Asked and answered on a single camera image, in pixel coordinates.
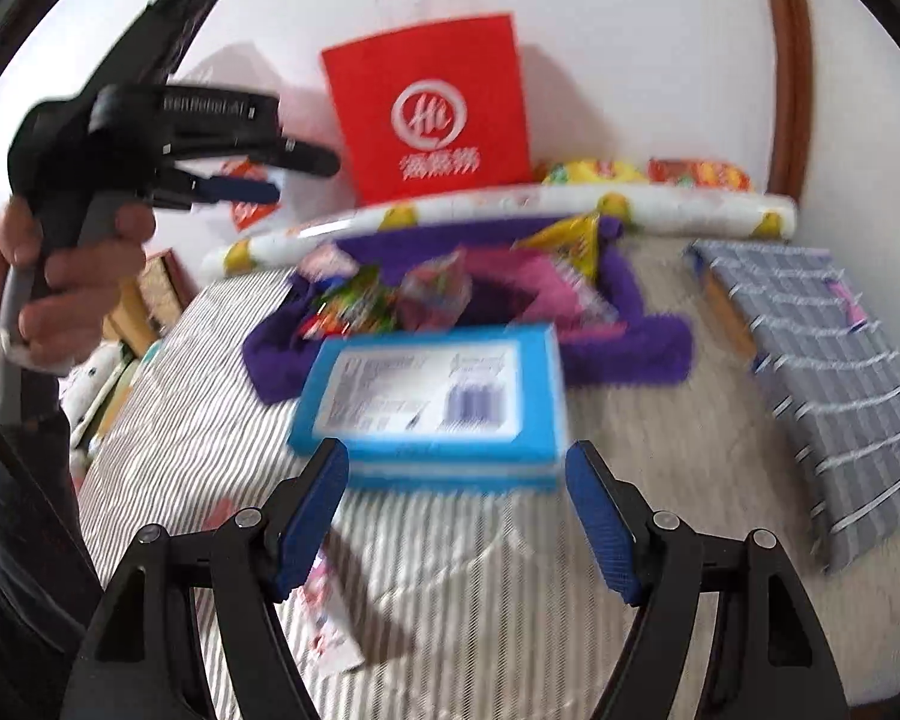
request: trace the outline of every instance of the striped bed sheet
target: striped bed sheet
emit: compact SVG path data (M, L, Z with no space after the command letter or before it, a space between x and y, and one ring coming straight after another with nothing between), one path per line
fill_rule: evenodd
M572 437L592 440L619 478L698 531L777 533L820 615L847 695L853 702L889 696L900 688L900 533L840 581L820 573L793 453L708 316L682 261L686 243L635 237L621 248L648 310L691 320L697 358L689 380L675 388L574 389ZM79 495L103 581L142 525L197 530L222 497L260 504L298 471L285 447L295 404L260 404L240 348L283 298L285 277L262 271L208 287L141 374ZM325 720L583 720L634 619L602 585L563 495L348 491L326 550L367 667L322 678L306 654L298 599L277 609ZM715 600L701 596L674 718L694 716ZM218 717L239 718L211 594L199 591L197 605Z

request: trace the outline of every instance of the pink cloth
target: pink cloth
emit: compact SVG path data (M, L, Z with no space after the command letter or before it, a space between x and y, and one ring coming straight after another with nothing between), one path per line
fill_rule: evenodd
M552 322L557 331L583 324L583 306L577 293L560 276L550 255L528 248L462 248L463 269L474 280L490 281L529 293L533 301L514 322Z

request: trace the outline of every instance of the trigger handle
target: trigger handle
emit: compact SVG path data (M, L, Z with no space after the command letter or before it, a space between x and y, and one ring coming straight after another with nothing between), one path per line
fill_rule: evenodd
M47 259L63 248L82 247L116 235L117 211L136 197L126 191L59 193L31 201L43 240L35 266L12 266L0 306L0 425L41 420L58 408L58 377L69 373L74 361L52 369L34 365L20 333L20 312L26 304L53 294L45 278Z

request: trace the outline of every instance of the white logo on bag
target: white logo on bag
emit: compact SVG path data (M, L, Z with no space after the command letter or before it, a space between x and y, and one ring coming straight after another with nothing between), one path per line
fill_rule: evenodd
M446 81L416 81L396 98L391 109L391 123L397 137L407 146L420 151L436 151L449 146L463 132L466 101L456 87Z

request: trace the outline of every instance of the gray folded fabric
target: gray folded fabric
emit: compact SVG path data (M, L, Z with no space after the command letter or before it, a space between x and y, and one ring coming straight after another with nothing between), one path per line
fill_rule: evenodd
M900 360L825 250L698 241L751 329L754 372L794 442L828 571L900 528Z

